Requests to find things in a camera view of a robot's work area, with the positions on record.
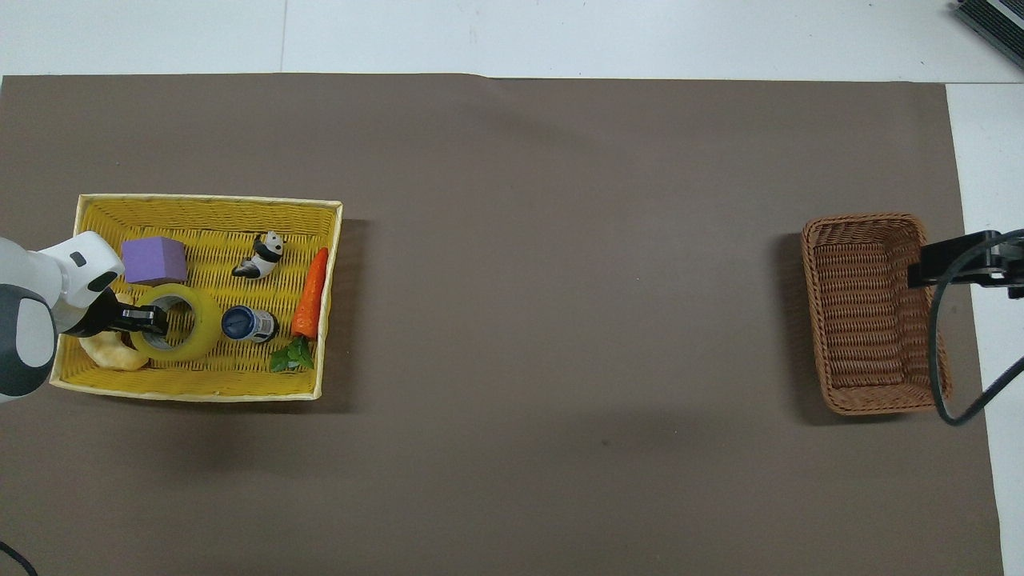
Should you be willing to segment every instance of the purple foam cube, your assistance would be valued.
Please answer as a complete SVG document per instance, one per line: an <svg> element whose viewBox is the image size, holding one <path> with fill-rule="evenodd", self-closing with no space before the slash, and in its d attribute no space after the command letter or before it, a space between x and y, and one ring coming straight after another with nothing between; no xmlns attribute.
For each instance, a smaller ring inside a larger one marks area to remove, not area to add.
<svg viewBox="0 0 1024 576"><path fill-rule="evenodd" d="M185 245L177 240L152 236L121 244L125 282L157 286L188 279Z"/></svg>

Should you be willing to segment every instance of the yellow tape roll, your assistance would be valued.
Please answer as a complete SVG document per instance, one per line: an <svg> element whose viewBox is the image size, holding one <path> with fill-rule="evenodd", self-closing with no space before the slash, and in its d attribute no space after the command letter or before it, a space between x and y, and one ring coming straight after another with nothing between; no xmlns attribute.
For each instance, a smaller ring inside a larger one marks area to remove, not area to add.
<svg viewBox="0 0 1024 576"><path fill-rule="evenodd" d="M190 362L210 354L220 337L222 313L217 302L206 292L181 284L161 284L142 294L135 305L155 305L168 312L174 304L182 302L193 310L196 320L185 340L172 346L157 334L132 332L131 343L135 349L154 360L168 362Z"/></svg>

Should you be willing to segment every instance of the panda figurine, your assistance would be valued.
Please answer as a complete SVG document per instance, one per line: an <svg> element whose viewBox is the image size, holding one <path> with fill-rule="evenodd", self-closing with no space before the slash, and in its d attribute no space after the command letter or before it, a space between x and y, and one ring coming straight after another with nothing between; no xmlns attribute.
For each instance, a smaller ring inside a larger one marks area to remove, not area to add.
<svg viewBox="0 0 1024 576"><path fill-rule="evenodd" d="M258 279L263 278L273 271L273 266L278 265L281 260L281 255L284 253L285 241L278 233L272 230L267 232L260 240L260 235L256 235L256 239L253 240L253 250L256 254L248 259L243 260L241 264L234 266L231 271L231 276L237 276L239 278L249 278Z"/></svg>

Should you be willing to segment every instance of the white table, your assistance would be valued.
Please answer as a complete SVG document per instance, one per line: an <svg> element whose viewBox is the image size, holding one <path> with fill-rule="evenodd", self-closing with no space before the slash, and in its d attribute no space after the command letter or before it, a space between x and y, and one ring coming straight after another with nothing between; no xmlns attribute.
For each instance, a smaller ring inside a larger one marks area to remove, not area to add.
<svg viewBox="0 0 1024 576"><path fill-rule="evenodd" d="M1024 71L942 0L0 4L0 74L253 72L943 82L965 228L1024 228ZM1024 304L973 296L988 382L1024 354ZM986 414L1006 572L1024 574L1024 382Z"/></svg>

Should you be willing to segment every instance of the brown paper backdrop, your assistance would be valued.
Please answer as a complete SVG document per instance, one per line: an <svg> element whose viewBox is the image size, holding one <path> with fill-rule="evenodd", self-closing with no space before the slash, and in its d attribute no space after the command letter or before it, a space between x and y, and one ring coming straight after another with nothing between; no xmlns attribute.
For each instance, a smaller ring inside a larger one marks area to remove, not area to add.
<svg viewBox="0 0 1024 576"><path fill-rule="evenodd" d="M981 418L824 408L796 236L962 232L942 86L7 77L0 155L31 248L78 194L345 202L322 400L0 407L43 574L1001 570Z"/></svg>

